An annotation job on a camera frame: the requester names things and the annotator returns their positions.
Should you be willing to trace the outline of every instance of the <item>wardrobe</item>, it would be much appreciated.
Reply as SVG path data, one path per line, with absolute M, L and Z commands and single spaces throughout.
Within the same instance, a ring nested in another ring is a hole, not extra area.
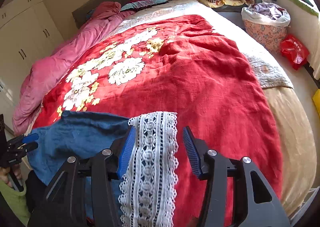
M 49 56 L 61 42 L 42 0 L 13 0 L 0 8 L 0 114 L 9 128 L 32 64 Z

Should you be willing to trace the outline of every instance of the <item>pink comforter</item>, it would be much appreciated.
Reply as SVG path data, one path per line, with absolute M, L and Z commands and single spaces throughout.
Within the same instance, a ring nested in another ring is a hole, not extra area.
M 21 86 L 20 102 L 12 117 L 15 135 L 26 132 L 43 97 L 56 86 L 73 63 L 126 17 L 135 13 L 131 10 L 120 12 L 120 8 L 118 2 L 102 2 L 72 39 L 57 47 L 51 56 L 33 64 L 30 74 Z

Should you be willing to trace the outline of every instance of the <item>red plastic bag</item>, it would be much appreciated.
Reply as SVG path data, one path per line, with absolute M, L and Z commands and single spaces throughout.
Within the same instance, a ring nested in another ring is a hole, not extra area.
M 295 70 L 307 63 L 308 49 L 292 34 L 289 34 L 280 43 L 280 51 L 282 56 L 285 56 L 290 61 Z

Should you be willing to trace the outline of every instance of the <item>lace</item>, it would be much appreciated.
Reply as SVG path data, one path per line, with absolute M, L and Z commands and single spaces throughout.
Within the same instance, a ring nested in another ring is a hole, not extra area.
M 137 136 L 118 200 L 123 227 L 173 227 L 177 116 L 157 111 L 131 118 Z

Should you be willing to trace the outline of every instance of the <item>silver screw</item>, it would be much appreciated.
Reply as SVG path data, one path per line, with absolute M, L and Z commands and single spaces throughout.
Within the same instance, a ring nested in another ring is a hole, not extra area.
M 247 164 L 251 163 L 251 158 L 244 157 L 244 158 L 242 158 L 242 160 L 243 160 L 243 162 L 245 162 Z
M 217 155 L 217 152 L 215 150 L 208 150 L 208 155 L 214 157 Z
M 104 155 L 104 156 L 108 156 L 108 155 L 110 155 L 111 154 L 111 150 L 110 149 L 106 149 L 106 150 L 103 150 L 102 151 L 102 155 Z
M 69 157 L 69 158 L 67 159 L 68 163 L 73 163 L 75 160 L 76 160 L 75 157 Z

